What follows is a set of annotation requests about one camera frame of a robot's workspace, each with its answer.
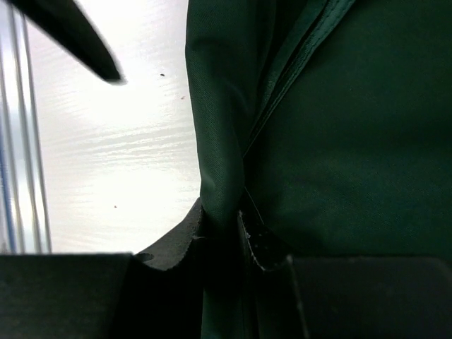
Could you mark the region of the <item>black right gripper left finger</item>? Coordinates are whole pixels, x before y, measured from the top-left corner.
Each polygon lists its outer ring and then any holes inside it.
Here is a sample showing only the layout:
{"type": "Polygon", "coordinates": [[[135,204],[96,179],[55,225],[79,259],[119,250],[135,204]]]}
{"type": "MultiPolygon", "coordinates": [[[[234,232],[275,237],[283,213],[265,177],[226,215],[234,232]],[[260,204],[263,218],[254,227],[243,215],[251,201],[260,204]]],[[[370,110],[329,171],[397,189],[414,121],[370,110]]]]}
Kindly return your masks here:
{"type": "Polygon", "coordinates": [[[2,338],[199,338],[202,208],[138,254],[3,255],[2,338]]]}

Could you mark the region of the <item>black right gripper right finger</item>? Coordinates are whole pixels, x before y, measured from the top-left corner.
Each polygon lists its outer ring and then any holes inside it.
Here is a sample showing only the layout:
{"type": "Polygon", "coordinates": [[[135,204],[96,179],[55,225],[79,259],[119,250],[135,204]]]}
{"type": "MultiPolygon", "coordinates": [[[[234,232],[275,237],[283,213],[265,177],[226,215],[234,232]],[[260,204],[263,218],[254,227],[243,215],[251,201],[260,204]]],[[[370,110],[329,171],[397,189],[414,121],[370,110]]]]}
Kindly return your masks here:
{"type": "Polygon", "coordinates": [[[450,338],[451,264],[428,257],[296,255],[249,213],[248,338],[450,338]]]}

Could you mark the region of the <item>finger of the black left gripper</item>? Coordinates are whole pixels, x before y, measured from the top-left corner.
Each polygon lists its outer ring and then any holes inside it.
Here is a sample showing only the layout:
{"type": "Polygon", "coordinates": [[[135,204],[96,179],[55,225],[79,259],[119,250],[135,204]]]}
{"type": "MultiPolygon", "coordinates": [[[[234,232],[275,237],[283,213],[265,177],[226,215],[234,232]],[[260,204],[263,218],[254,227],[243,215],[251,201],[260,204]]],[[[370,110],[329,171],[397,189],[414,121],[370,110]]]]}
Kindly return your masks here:
{"type": "Polygon", "coordinates": [[[114,56],[73,0],[10,0],[41,30],[107,83],[124,79],[114,56]]]}

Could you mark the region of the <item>green cloth napkin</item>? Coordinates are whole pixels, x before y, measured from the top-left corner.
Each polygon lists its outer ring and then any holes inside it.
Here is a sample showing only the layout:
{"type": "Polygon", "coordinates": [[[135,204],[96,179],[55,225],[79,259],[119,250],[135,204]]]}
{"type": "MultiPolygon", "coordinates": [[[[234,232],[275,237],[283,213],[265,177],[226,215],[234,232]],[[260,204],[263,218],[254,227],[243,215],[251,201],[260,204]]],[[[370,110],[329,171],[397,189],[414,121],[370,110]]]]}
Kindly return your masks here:
{"type": "Polygon", "coordinates": [[[451,2],[190,1],[202,338],[246,336],[237,216],[298,256],[451,264],[451,2]]]}

